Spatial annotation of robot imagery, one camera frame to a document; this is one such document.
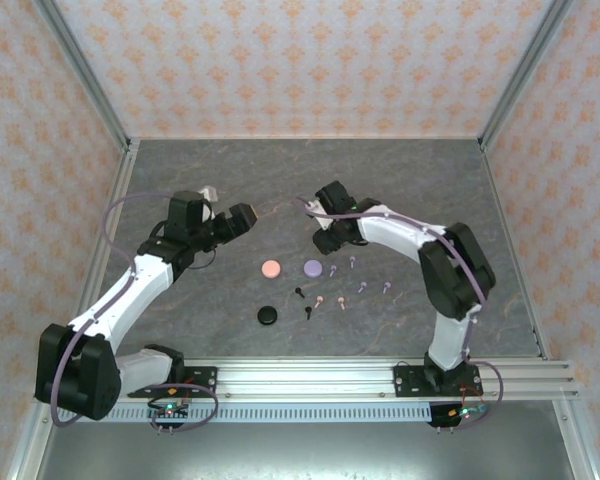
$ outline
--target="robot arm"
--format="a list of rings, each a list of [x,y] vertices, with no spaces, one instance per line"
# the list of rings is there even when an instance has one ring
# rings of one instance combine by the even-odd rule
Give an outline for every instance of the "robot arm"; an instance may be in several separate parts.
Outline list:
[[[446,238],[462,256],[486,298],[495,276],[473,233],[461,223],[443,227],[405,220],[372,199],[357,203],[337,181],[318,191],[316,197],[306,210],[320,223],[313,242],[324,255],[347,243],[379,243],[420,264],[427,295],[437,311],[434,338],[425,356],[425,376],[441,391],[443,384],[457,377],[450,372],[459,374],[464,367],[469,323],[482,305],[439,237]]]
[[[61,357],[70,340],[84,330],[59,386],[58,405],[91,419],[103,418],[120,393],[127,394],[147,385],[184,378],[182,355],[174,350],[149,345],[140,352],[115,357],[122,339],[153,300],[169,288],[193,263],[198,252],[217,246],[249,231],[257,217],[252,207],[234,205],[215,215],[210,199],[215,191],[176,192],[169,202],[167,219],[158,223],[138,248],[133,269],[89,310],[67,326],[52,324],[42,333],[38,354],[35,397],[51,399],[52,385]],[[122,296],[120,292],[131,282]],[[115,303],[106,305],[116,296]]]

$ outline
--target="floor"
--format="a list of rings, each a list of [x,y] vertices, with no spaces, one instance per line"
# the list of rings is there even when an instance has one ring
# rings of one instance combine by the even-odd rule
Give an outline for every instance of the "floor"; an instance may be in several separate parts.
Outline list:
[[[215,186],[217,211],[249,203],[256,226],[218,249],[213,263],[186,272],[145,311],[118,353],[148,343],[199,356],[421,356],[433,336],[435,311],[414,262],[379,246],[347,246],[322,257],[311,236],[318,228],[296,208],[340,180],[356,199],[375,198],[428,223],[467,223],[497,277],[472,338],[478,356],[537,355],[538,347],[478,144],[472,140],[194,140],[142,141],[129,184],[140,191]],[[135,250],[166,216],[165,201],[124,206],[115,240]],[[353,269],[349,257],[356,256]],[[282,274],[265,279],[260,267],[276,259]],[[318,259],[324,274],[309,279],[303,265]],[[201,255],[195,265],[204,265]],[[122,273],[112,258],[105,287]],[[368,284],[358,294],[361,282]],[[392,284],[383,295],[384,282]],[[294,293],[302,287],[302,300]],[[306,320],[317,295],[324,303]],[[336,299],[346,298],[346,310]],[[265,327],[258,309],[272,305],[278,321]]]
[[[78,423],[54,429],[41,472],[38,480],[573,479],[550,402],[506,402],[453,435],[424,423],[211,423],[173,436]]]

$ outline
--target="wall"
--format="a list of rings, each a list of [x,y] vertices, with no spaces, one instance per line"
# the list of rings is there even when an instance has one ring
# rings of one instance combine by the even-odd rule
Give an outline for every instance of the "wall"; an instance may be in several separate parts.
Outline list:
[[[119,152],[31,0],[0,1],[0,479],[37,341],[69,320]]]
[[[551,352],[600,427],[600,0],[576,2],[489,156]]]
[[[550,0],[60,0],[134,137],[477,137]]]

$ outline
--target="cable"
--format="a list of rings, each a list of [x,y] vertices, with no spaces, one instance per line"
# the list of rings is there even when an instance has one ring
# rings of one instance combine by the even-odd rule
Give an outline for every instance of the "cable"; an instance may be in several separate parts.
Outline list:
[[[214,260],[216,259],[216,249],[213,249],[213,258],[211,258],[211,260],[209,260],[207,263],[205,263],[204,265],[200,265],[199,267],[187,267],[187,270],[202,270],[203,268],[207,268],[209,265],[211,265]]]
[[[218,396],[215,394],[215,392],[207,387],[203,387],[201,385],[195,385],[193,383],[163,383],[161,385],[151,385],[147,388],[153,388],[153,389],[158,389],[158,388],[190,388],[192,390],[200,390],[204,393],[206,393],[207,395],[209,395],[214,402],[214,408],[211,411],[211,413],[209,415],[207,415],[205,418],[203,418],[202,420],[200,420],[199,422],[195,422],[195,423],[187,423],[181,427],[178,428],[170,428],[169,431],[171,433],[176,433],[176,432],[186,432],[187,430],[193,430],[194,428],[198,428],[201,427],[203,425],[206,425],[207,423],[209,423],[211,421],[211,419],[213,417],[215,417],[218,414],[218,408],[220,407],[220,402],[218,401]],[[162,426],[159,426],[156,423],[156,417],[158,416],[158,413],[160,411],[156,410],[153,415],[151,416],[151,426],[154,428],[154,430],[156,430],[158,433],[160,433],[162,431]]]
[[[296,196],[295,198],[296,198],[296,200],[299,200],[300,202],[302,202],[303,211],[310,217],[326,218],[326,219],[331,219],[331,220],[350,220],[350,219],[358,219],[358,218],[386,218],[386,219],[397,220],[399,222],[406,223],[407,225],[409,225],[411,227],[415,227],[419,230],[422,230],[425,233],[431,234],[436,240],[438,240],[440,243],[442,243],[442,245],[445,246],[447,251],[449,253],[451,253],[453,258],[458,262],[458,265],[460,266],[460,268],[462,268],[462,271],[467,276],[467,279],[469,280],[471,287],[475,291],[480,305],[482,305],[483,307],[486,305],[487,299],[484,296],[484,292],[480,288],[480,285],[478,284],[478,281],[476,280],[475,276],[471,272],[471,269],[467,265],[467,262],[465,262],[464,258],[462,258],[462,255],[460,255],[460,253],[454,248],[454,246],[451,244],[451,242],[449,240],[447,240],[443,235],[439,234],[438,232],[436,232],[433,229],[428,228],[427,225],[423,224],[422,222],[419,222],[418,220],[407,217],[406,215],[401,215],[401,214],[397,214],[397,213],[388,213],[388,212],[387,213],[379,213],[379,212],[378,213],[376,213],[376,212],[346,213],[346,214],[341,214],[341,215],[328,215],[326,213],[317,213],[317,212],[313,212],[310,210],[310,208],[309,208],[310,203],[307,200],[305,200],[301,196]],[[496,378],[498,379],[498,385],[499,385],[498,398],[496,399],[494,407],[490,408],[489,411],[484,416],[480,417],[478,420],[476,420],[475,422],[472,422],[468,425],[458,426],[455,428],[455,430],[464,430],[466,428],[470,428],[470,427],[473,427],[475,425],[478,425],[478,424],[484,422],[487,418],[489,418],[491,415],[493,415],[493,413],[496,411],[496,409],[502,402],[502,397],[504,395],[504,381],[502,380],[502,375],[500,374],[500,371],[495,367],[495,365],[493,365],[489,362],[486,362],[484,360],[470,360],[468,357],[469,340],[470,340],[471,334],[473,332],[474,321],[475,321],[475,319],[471,319],[469,321],[469,325],[467,327],[467,334],[465,336],[465,339],[464,339],[464,342],[462,345],[462,359],[463,359],[463,361],[465,361],[467,363],[467,365],[484,365],[484,366],[490,368],[491,370],[493,370],[493,372],[496,374]]]
[[[98,323],[98,319],[102,315],[104,315],[104,313],[107,310],[109,310],[125,293],[127,293],[127,291],[131,288],[131,285],[133,285],[136,276],[136,264],[133,261],[133,257],[128,252],[126,252],[118,245],[113,243],[113,240],[111,240],[109,234],[107,233],[107,221],[109,220],[109,216],[111,215],[111,212],[115,207],[117,207],[126,200],[136,200],[140,198],[171,198],[171,194],[166,192],[141,192],[125,195],[124,197],[119,198],[115,202],[111,203],[102,214],[102,217],[100,219],[100,231],[102,233],[102,238],[104,239],[105,243],[111,248],[112,251],[116,252],[118,255],[122,256],[125,260],[127,260],[127,262],[129,263],[129,269],[131,270],[131,273],[129,274],[127,281],[122,286],[120,291],[116,293],[113,297],[111,297],[111,299],[107,303],[105,303],[97,312],[93,314],[92,320],[87,320],[84,323],[84,325],[82,325],[82,327],[80,327],[80,329],[74,333],[73,337],[69,341],[69,344],[65,348],[62,357],[60,358],[58,368],[56,369],[56,373],[53,377],[53,384],[51,386],[51,399],[49,402],[49,405],[51,407],[51,418],[53,420],[53,424],[56,427],[67,427],[75,423],[79,418],[82,417],[82,415],[75,415],[66,422],[63,422],[62,420],[60,420],[60,417],[58,415],[58,392],[60,391],[60,382],[62,380],[64,370],[67,367],[67,363],[69,363],[69,359],[71,358],[71,353],[73,352],[73,349],[78,344],[78,341],[80,340],[82,335],[89,329],[89,327],[94,323]]]

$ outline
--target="gray marble surface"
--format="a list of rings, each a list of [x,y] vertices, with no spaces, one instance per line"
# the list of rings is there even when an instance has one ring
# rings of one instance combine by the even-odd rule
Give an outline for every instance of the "gray marble surface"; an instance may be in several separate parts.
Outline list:
[[[421,356],[434,328],[420,267],[379,246],[347,246],[322,257],[311,236],[318,224],[292,199],[340,180],[356,199],[372,197],[428,223],[460,221],[474,231],[491,262],[497,286],[472,338],[475,355],[537,355],[531,322],[475,141],[469,140],[193,140],[142,141],[129,185],[140,191],[218,189],[216,211],[239,202],[259,219],[246,235],[218,248],[210,267],[188,271],[158,297],[126,336],[119,353],[147,343],[196,356],[404,355]],[[130,202],[115,240],[129,250],[166,216],[166,200]],[[353,269],[349,257],[357,261]],[[209,257],[200,255],[195,265]],[[262,276],[265,260],[282,274]],[[325,273],[309,279],[302,267],[322,262]],[[329,278],[330,265],[338,270]],[[112,257],[103,288],[123,272]],[[358,294],[360,283],[366,290]],[[385,281],[392,283],[382,294]],[[302,287],[307,299],[293,293]],[[325,302],[306,320],[304,308]],[[337,297],[346,298],[341,310]],[[256,313],[278,310],[265,327]]]

